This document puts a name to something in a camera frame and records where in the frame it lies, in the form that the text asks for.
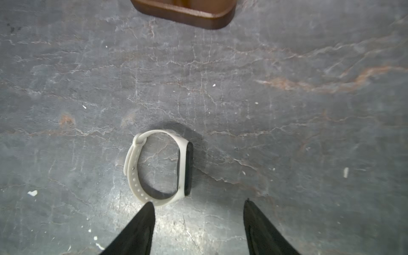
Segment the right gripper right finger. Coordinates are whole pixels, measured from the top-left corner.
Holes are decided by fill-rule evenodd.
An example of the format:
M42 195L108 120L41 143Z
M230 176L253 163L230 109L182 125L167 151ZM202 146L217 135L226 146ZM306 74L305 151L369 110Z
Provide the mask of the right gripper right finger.
M244 203L243 221L251 255L300 255L250 199Z

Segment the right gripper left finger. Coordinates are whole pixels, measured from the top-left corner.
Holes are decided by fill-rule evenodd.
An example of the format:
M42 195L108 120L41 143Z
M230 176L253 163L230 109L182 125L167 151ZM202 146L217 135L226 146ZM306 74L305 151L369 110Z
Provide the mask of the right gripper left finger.
M154 204L147 202L101 255L149 255L155 222Z

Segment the white watch band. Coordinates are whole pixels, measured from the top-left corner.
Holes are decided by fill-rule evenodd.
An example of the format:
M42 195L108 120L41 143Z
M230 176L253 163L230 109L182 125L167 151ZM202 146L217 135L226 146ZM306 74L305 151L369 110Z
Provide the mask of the white watch band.
M142 149L147 142L147 139L156 133L164 133L170 136L178 146L178 161L177 161L177 191L174 195L166 199L155 199L146 192L139 179L138 161ZM172 130L150 130L144 133L139 133L134 136L132 145L129 148L124 166L123 173L127 177L131 192L134 196L143 203L151 202L156 207L166 206L188 196L191 191L193 168L193 143L181 137Z

